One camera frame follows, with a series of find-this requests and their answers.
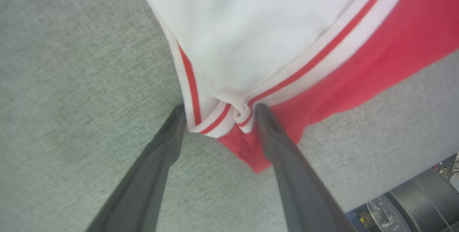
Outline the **grey fabric sofa seat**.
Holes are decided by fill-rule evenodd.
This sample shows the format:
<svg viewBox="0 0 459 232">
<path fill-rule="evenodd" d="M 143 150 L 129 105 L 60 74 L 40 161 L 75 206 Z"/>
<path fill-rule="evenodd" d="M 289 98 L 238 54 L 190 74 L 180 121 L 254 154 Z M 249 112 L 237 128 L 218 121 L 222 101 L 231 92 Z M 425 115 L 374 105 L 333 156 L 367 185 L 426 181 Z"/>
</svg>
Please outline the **grey fabric sofa seat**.
<svg viewBox="0 0 459 232">
<path fill-rule="evenodd" d="M 85 232 L 182 102 L 145 0 L 0 0 L 0 232 Z M 459 151 L 459 53 L 306 129 L 349 211 Z"/>
</svg>

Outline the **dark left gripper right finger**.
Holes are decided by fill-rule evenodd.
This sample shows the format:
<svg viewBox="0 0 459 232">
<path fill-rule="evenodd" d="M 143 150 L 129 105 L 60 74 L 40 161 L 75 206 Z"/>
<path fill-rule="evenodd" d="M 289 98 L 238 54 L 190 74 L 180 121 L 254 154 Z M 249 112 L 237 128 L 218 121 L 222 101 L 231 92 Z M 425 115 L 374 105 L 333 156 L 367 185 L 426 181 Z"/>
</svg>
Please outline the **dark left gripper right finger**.
<svg viewBox="0 0 459 232">
<path fill-rule="evenodd" d="M 255 108 L 263 154 L 274 168 L 289 232 L 355 232 L 271 109 Z"/>
</svg>

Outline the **dark grey robot chassis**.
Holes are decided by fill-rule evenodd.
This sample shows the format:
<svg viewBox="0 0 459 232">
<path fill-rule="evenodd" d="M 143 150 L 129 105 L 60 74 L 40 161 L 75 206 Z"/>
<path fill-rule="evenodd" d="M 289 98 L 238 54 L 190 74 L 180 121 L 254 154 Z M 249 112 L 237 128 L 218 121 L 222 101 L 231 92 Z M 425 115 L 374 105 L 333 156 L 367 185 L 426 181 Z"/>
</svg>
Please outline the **dark grey robot chassis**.
<svg viewBox="0 0 459 232">
<path fill-rule="evenodd" d="M 346 217 L 354 232 L 459 232 L 459 154 Z"/>
</svg>

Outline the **red and white jersey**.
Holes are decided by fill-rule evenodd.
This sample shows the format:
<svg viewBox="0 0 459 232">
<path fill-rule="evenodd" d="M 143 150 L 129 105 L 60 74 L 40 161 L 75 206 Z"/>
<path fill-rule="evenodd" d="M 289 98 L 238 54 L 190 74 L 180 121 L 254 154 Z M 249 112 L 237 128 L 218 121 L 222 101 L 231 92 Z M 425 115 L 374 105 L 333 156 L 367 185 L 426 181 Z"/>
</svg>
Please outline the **red and white jersey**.
<svg viewBox="0 0 459 232">
<path fill-rule="evenodd" d="M 255 173 L 255 108 L 293 142 L 459 49 L 459 0 L 147 0 L 169 43 L 188 129 Z"/>
</svg>

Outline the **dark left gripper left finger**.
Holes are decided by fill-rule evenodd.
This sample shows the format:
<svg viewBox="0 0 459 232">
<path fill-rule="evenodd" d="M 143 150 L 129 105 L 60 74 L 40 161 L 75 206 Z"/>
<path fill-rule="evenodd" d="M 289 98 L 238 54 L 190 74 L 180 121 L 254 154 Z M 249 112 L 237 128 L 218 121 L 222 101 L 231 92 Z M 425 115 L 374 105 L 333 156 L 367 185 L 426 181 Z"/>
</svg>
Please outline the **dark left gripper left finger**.
<svg viewBox="0 0 459 232">
<path fill-rule="evenodd" d="M 169 170 L 179 159 L 186 128 L 177 105 L 122 178 L 86 232 L 155 232 Z"/>
</svg>

